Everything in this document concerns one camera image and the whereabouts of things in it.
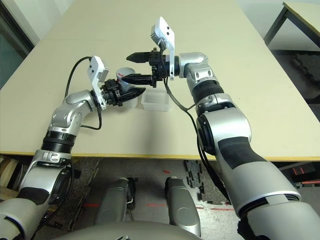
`table edge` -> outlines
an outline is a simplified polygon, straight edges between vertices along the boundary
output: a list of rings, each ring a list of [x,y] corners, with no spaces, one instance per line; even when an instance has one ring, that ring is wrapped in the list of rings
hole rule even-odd
[[[20,151],[1,151],[2,155],[26,155],[33,156],[34,152]],[[140,158],[140,159],[183,159],[200,160],[199,155],[178,155],[178,154],[127,154],[127,153],[72,153],[73,157],[105,157],[105,158]],[[207,155],[209,160],[215,161],[216,158]],[[309,162],[320,161],[320,156],[265,156],[266,160],[273,162]]]
[[[317,30],[313,25],[311,25],[308,21],[306,21],[299,13],[297,13],[295,10],[293,10],[285,1],[282,3],[282,5],[288,9],[293,15],[295,15],[298,19],[300,19],[306,26],[308,26],[309,29],[311,29],[315,34],[317,34],[320,37],[320,30]]]

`white table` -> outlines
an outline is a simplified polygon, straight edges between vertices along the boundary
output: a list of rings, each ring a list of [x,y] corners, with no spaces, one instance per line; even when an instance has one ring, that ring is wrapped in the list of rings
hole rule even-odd
[[[109,78],[121,67],[151,73],[147,63],[126,57],[155,47],[150,31],[159,16],[175,32],[176,55],[209,57],[224,91],[247,116],[258,154],[274,161],[320,160],[318,120],[233,0],[75,1],[0,92],[0,152],[32,155],[41,146],[81,57],[100,56]],[[79,65],[69,93],[91,89],[87,67]],[[193,103],[185,79],[169,85],[182,104]],[[169,112],[110,107],[102,120],[100,131],[80,130],[74,156],[199,159],[192,123],[175,105]],[[84,123],[96,126],[97,113]]]

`concrete floor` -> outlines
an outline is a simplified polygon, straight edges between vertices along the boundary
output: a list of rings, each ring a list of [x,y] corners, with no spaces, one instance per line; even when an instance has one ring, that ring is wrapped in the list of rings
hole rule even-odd
[[[275,55],[280,65],[286,71],[292,82],[304,98],[313,98],[320,94],[320,88],[310,82],[291,64],[291,55]],[[320,120],[320,105],[313,104],[310,108]],[[99,171],[91,182],[91,192],[87,197],[83,212],[74,230],[93,225],[100,203],[109,184],[120,177],[138,178],[136,183],[136,208],[132,211],[135,221],[151,221],[169,223],[168,207],[164,194],[166,178],[176,176],[186,179],[182,160],[165,159],[119,159],[109,158],[99,164]],[[229,205],[212,205],[197,199],[197,189],[189,189],[198,208],[201,221],[201,238],[204,240],[241,240],[237,234],[237,218],[233,208]],[[309,203],[320,215],[320,188],[304,187],[299,189],[304,202]],[[52,239],[64,235],[66,232],[44,227],[36,235],[36,240]]]

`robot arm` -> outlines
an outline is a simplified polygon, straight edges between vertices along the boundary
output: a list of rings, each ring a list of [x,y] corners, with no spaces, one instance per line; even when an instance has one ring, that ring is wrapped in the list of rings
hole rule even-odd
[[[165,21],[160,22],[171,29]],[[157,38],[151,34],[161,50],[172,41],[166,37],[165,27],[153,30]],[[240,218],[238,233],[246,240],[317,239],[320,217],[310,205],[301,202],[301,195],[271,162],[251,149],[249,122],[224,93],[208,65],[208,57],[200,52],[182,53],[174,57],[172,68],[173,58],[161,64],[158,59],[168,59],[159,57],[161,53],[155,49],[133,53],[127,60],[149,62],[152,75],[148,84],[154,87],[156,81],[171,77],[172,69],[175,76],[186,78],[197,113],[200,147],[217,159],[227,194]],[[128,75],[125,81],[139,84],[139,75]]]
[[[66,197],[72,174],[68,167],[71,151],[86,115],[104,110],[107,105],[122,106],[145,91],[139,87],[123,90],[114,79],[104,81],[108,71],[99,57],[91,57],[88,75],[93,90],[70,94],[53,112],[42,146],[34,154],[18,196],[0,203],[0,239],[32,238],[39,223],[45,221],[43,217],[50,205],[59,204]]]

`plastic box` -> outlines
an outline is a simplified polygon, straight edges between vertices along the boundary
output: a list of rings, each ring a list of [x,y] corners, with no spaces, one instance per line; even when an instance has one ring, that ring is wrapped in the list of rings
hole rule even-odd
[[[151,88],[142,94],[141,104],[145,110],[168,112],[171,101],[165,89]]]

